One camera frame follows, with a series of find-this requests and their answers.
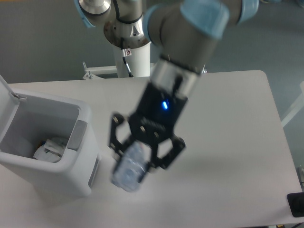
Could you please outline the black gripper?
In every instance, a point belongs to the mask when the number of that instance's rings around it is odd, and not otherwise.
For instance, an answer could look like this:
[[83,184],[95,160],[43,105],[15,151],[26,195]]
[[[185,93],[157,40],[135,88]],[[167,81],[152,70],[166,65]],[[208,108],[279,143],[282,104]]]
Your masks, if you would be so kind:
[[[121,159],[133,144],[133,137],[151,147],[147,170],[168,169],[179,154],[186,148],[185,141],[173,134],[174,126],[187,103],[188,98],[172,95],[149,82],[128,123],[131,135],[119,140],[118,130],[127,122],[124,115],[114,112],[110,120],[109,148]],[[171,140],[172,147],[161,158],[158,146],[163,141]]]

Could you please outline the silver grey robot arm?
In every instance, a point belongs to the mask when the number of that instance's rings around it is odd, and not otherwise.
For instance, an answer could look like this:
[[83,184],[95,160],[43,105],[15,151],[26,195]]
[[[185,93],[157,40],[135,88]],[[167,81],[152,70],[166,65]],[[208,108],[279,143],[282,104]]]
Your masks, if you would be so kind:
[[166,169],[185,148],[174,134],[188,98],[203,75],[225,29],[255,16],[257,0],[183,0],[143,11],[140,0],[77,0],[88,27],[102,26],[108,41],[121,49],[153,43],[161,48],[146,89],[129,116],[114,113],[109,147],[120,168],[135,142],[151,149],[146,170]]

